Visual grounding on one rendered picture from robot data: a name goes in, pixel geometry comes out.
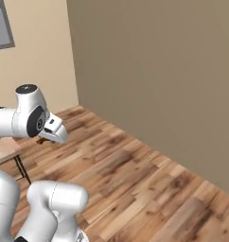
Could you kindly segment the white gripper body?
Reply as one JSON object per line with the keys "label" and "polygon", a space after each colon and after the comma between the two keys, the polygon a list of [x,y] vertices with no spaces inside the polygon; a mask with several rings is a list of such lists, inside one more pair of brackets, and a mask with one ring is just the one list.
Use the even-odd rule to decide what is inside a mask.
{"label": "white gripper body", "polygon": [[49,140],[50,142],[63,144],[67,141],[67,131],[63,123],[50,124],[47,122],[44,129],[39,133],[41,138]]}

